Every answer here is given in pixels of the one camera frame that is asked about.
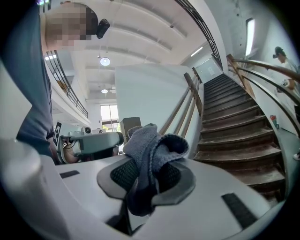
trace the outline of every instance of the stair railing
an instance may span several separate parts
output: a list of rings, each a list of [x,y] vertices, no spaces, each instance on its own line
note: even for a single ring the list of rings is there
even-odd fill
[[[214,38],[210,30],[208,29],[205,21],[201,18],[197,10],[193,7],[192,4],[188,2],[188,0],[175,0],[185,11],[191,16],[191,18],[196,22],[198,27],[201,29],[202,33],[204,34],[205,38],[207,39],[210,48],[212,50],[212,57],[216,60],[216,63],[223,69],[220,54],[215,43]]]
[[[46,60],[46,63],[61,89],[65,92],[67,97],[76,106],[76,108],[82,112],[84,116],[88,117],[88,112],[74,93],[71,84],[65,75],[57,51],[54,50],[54,53],[52,51],[47,52],[47,57],[48,60]]]
[[[192,80],[191,76],[188,73],[184,74],[184,77],[187,81],[188,87],[187,87],[186,91],[184,92],[183,96],[181,97],[180,101],[176,105],[175,109],[171,113],[170,117],[167,119],[165,124],[160,129],[159,133],[161,135],[165,134],[166,131],[168,130],[169,126],[171,125],[171,123],[173,122],[175,116],[177,115],[179,109],[181,108],[183,102],[185,101],[189,91],[191,91],[191,96],[187,100],[187,104],[186,104],[186,106],[183,110],[183,113],[180,117],[180,120],[177,123],[176,128],[175,128],[173,133],[177,134],[177,135],[179,134],[179,132],[182,128],[182,125],[183,125],[183,123],[184,123],[184,121],[187,117],[187,120],[185,121],[185,125],[183,126],[182,132],[180,134],[180,136],[185,137],[186,134],[187,134],[187,131],[188,131],[188,127],[189,127],[190,122],[191,122],[192,117],[193,117],[195,106],[197,106],[199,115],[203,112],[201,99],[200,99],[199,94],[198,94],[199,86],[202,83],[202,81],[201,81],[199,75],[197,74],[197,71],[195,69],[193,69],[193,71],[195,73],[194,80]]]
[[[240,67],[239,63],[247,63],[247,64],[252,64],[252,65],[255,65],[258,67],[263,67],[263,68],[274,70],[276,72],[282,73],[282,74],[290,77],[291,79],[297,81],[298,83],[300,83],[300,74],[297,74],[287,68],[276,66],[276,65],[269,64],[269,63],[262,62],[262,61],[237,60],[237,59],[234,59],[232,55],[228,55],[227,60],[229,63],[228,66],[232,67],[232,69],[229,69],[229,71],[233,72],[234,74],[236,74],[239,77],[242,87],[251,95],[250,92],[252,91],[252,88],[251,88],[250,83],[253,83],[259,89],[261,89],[264,93],[266,93],[280,107],[280,109],[286,114],[286,116],[288,117],[288,119],[291,121],[292,125],[296,129],[298,136],[300,136],[300,124],[297,121],[297,119],[294,117],[292,112],[288,109],[288,107],[284,103],[282,103],[275,94],[270,92],[267,88],[265,88],[263,85],[261,85],[258,81],[253,80],[253,79],[249,78],[248,76],[245,76],[244,72],[254,75],[256,77],[259,77],[261,80],[264,80],[264,81],[272,84],[277,89],[281,90],[284,94],[286,94],[298,106],[300,106],[300,97],[298,95],[296,95],[295,93],[293,93],[293,91],[291,91],[286,86],[277,84],[272,78],[270,78],[264,74],[261,74],[259,72]]]

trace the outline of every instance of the black mesh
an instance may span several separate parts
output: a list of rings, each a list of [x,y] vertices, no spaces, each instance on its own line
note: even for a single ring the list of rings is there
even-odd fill
[[[112,170],[111,179],[129,192],[136,178],[138,177],[138,174],[139,171],[134,160],[129,160],[123,165]]]
[[[156,174],[156,178],[159,182],[159,191],[163,193],[173,188],[179,182],[181,173],[176,167],[167,163]]]
[[[138,175],[139,171],[134,160],[129,160],[112,170],[111,179],[129,192]],[[162,193],[173,188],[179,182],[181,173],[176,167],[167,163],[160,169],[159,173],[155,174],[155,176],[159,183],[159,191]]]

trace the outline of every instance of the gray towel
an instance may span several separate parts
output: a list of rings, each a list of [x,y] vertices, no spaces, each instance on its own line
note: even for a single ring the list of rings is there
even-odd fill
[[[188,143],[174,134],[160,135],[155,124],[134,127],[128,135],[123,151],[135,161],[139,176],[127,195],[127,206],[132,214],[145,216],[152,212],[151,199],[159,193],[153,173],[167,162],[184,157]]]

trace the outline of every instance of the person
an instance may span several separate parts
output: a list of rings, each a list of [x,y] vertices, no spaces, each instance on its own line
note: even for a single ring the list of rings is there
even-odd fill
[[[17,134],[17,140],[33,146],[39,154],[53,158],[51,84],[45,68],[47,51],[73,46],[95,34],[98,18],[88,6],[66,1],[59,7],[39,14],[35,3],[13,28],[1,48],[1,59],[21,93],[32,104]],[[64,148],[66,160],[78,159],[70,148]]]
[[[275,47],[275,54],[273,55],[273,58],[278,58],[278,60],[284,65],[285,68],[293,71],[293,72],[298,72],[298,68],[297,66],[295,65],[295,63],[289,59],[287,56],[286,56],[286,53],[283,51],[283,49],[279,46]],[[299,94],[299,84],[289,78],[286,80],[286,83],[284,83],[284,85],[292,90],[295,94],[297,94],[298,96],[300,96]],[[296,118],[297,118],[297,121],[300,123],[300,107],[297,106],[296,104],[294,104],[294,109],[295,109],[295,114],[296,114]],[[296,153],[293,158],[297,161],[300,160],[300,149],[298,151],[298,153]]]

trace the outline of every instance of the staircase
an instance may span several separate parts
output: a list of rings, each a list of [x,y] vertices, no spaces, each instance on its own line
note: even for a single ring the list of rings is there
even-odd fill
[[[195,161],[227,170],[271,204],[283,200],[285,171],[276,135],[260,107],[226,75],[204,85]]]

